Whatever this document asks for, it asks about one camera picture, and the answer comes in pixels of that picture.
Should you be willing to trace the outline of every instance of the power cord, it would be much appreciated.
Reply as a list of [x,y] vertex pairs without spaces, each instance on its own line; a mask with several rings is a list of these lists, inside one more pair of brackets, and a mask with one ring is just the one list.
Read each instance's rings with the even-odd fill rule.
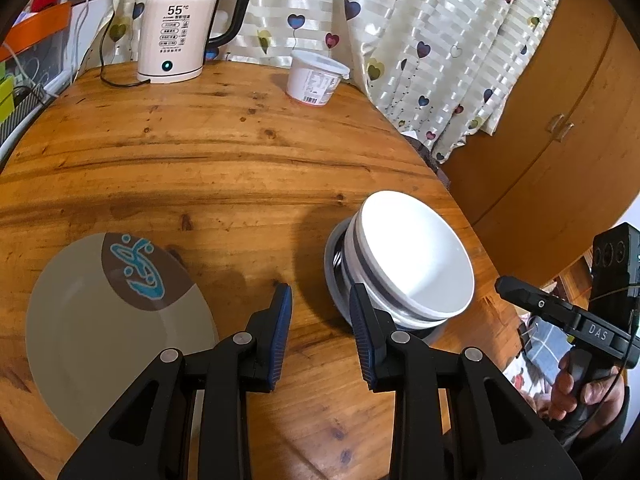
[[[33,86],[37,86],[37,83],[27,75],[27,73],[25,72],[22,66],[22,63],[20,63],[20,60],[18,59],[18,56],[15,55],[14,50],[9,46],[9,44],[6,41],[3,41],[2,45],[5,47],[5,49],[8,50],[9,54],[11,54],[11,57],[14,58],[14,63],[18,67],[18,70],[22,74],[22,77],[25,78],[28,82],[30,82]],[[37,71],[39,69],[40,69],[40,62],[38,62],[38,69],[36,70],[36,73],[38,73]],[[42,89],[50,97],[53,97],[53,98],[60,97],[58,94],[54,94],[53,92],[47,91],[44,87]]]
[[[629,287],[625,287],[622,290],[626,290],[627,288],[630,288],[632,286],[637,286],[637,285],[635,284],[629,285]],[[609,398],[609,395],[613,391],[613,388],[615,388],[616,384],[618,384],[618,381],[620,380],[620,376],[622,375],[622,372],[626,369],[626,365],[629,362],[629,356],[631,355],[631,348],[636,338],[636,332],[638,332],[638,327],[640,326],[639,307],[640,307],[640,300],[636,299],[636,308],[634,309],[633,314],[631,315],[631,322],[629,323],[629,335],[631,336],[631,339],[629,340],[629,345],[626,347],[626,353],[624,358],[622,359],[622,366],[618,369],[618,373],[616,374],[616,379],[611,383],[611,386],[607,390],[607,393],[604,394],[604,397],[602,397],[602,400],[596,405],[596,409],[593,410],[593,413],[591,413],[591,415],[587,418],[587,420],[585,420],[576,430],[572,431],[565,438],[566,442],[569,442],[573,440],[576,436],[578,436],[580,432],[587,426],[587,424],[589,424],[596,417],[596,415],[598,415],[598,412],[600,411],[601,407],[604,405],[606,400]]]
[[623,292],[624,290],[629,290],[630,288],[635,288],[636,286],[640,286],[640,283],[631,283],[627,286],[624,286],[622,288],[619,288],[617,290],[612,290],[610,292],[606,292],[605,294],[601,294],[599,296],[596,296],[595,298],[589,298],[589,301],[596,301],[596,300],[601,300],[602,298],[606,298],[607,296],[611,296],[612,294],[617,294],[619,292]]
[[38,95],[38,93],[35,91],[35,88],[32,86],[27,86],[27,85],[16,85],[12,88],[11,93],[8,95],[5,95],[4,98],[2,98],[2,100],[0,101],[0,106],[4,104],[4,102],[9,98],[9,97],[13,97],[14,99],[17,98],[17,96],[15,95],[15,91],[18,89],[25,89],[27,90],[27,96],[29,94],[33,94],[35,95],[36,99],[38,100],[38,102],[43,105],[46,106],[46,103],[44,103],[42,101],[42,99],[40,99],[40,96]]
[[80,43],[80,30],[84,25],[86,17],[89,15],[89,0],[84,0],[84,7],[80,11],[80,15],[76,20],[73,34],[73,51],[71,53],[71,76],[69,84],[73,83],[78,78],[80,67],[78,66],[78,45]]
[[109,86],[113,86],[114,88],[133,88],[135,86],[145,85],[147,83],[151,83],[151,79],[145,79],[144,81],[136,81],[135,83],[114,83],[113,81],[109,81],[104,76],[104,56],[102,54],[102,46],[104,45],[104,38],[107,36],[107,31],[111,27],[111,23],[113,23],[113,19],[116,17],[115,11],[111,15],[109,19],[109,23],[104,28],[104,32],[102,33],[102,39],[100,40],[100,49],[98,50],[98,54],[100,55],[100,80],[104,83],[107,83]]

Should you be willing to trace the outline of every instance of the cabinet door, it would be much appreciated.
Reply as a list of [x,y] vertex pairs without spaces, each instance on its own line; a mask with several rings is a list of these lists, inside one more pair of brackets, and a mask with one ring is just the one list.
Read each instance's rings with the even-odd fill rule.
[[474,228],[498,272],[534,285],[583,254],[640,190],[640,52],[622,21],[570,121]]
[[494,206],[551,142],[546,128],[568,116],[593,77],[615,13],[607,0],[560,0],[534,57],[514,86],[493,137],[453,151],[443,170],[471,225]]

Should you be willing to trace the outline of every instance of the human hand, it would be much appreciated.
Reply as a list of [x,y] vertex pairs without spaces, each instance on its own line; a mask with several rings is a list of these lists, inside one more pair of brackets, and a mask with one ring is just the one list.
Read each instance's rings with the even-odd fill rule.
[[[569,354],[567,353],[560,359],[558,367],[561,371],[551,389],[551,406],[549,406],[548,416],[555,420],[563,420],[567,413],[571,413],[578,406],[575,397],[571,396],[571,390],[574,388],[574,378],[566,370],[568,365]],[[580,400],[588,406],[598,404],[613,384],[617,373],[618,369],[613,367],[608,378],[586,384],[580,392]],[[584,427],[578,438],[587,438],[606,428],[618,416],[624,402],[625,386],[622,378],[620,378],[594,419]]]

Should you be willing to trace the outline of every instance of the cabinet handle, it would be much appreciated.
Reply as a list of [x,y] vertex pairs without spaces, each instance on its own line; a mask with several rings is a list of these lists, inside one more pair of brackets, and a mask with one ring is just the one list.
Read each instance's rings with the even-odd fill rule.
[[560,124],[560,121],[562,121],[562,119],[564,119],[564,114],[558,114],[556,116],[553,116],[553,118],[549,122],[549,125],[546,127],[546,130],[550,134],[552,134],[554,130],[558,127],[558,124]]
[[560,133],[556,136],[556,138],[554,140],[556,140],[557,142],[562,142],[564,140],[564,138],[566,137],[566,134],[569,133],[569,131],[571,131],[571,128],[573,128],[575,126],[575,124],[573,123],[567,123],[564,125],[564,128],[560,131]]

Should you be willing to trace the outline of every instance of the beige plate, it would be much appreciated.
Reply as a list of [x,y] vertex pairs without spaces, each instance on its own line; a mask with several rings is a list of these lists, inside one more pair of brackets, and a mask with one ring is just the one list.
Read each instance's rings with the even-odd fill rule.
[[27,311],[33,379],[78,439],[163,349],[190,354],[217,342],[209,307],[184,267],[127,234],[87,236],[60,251]]

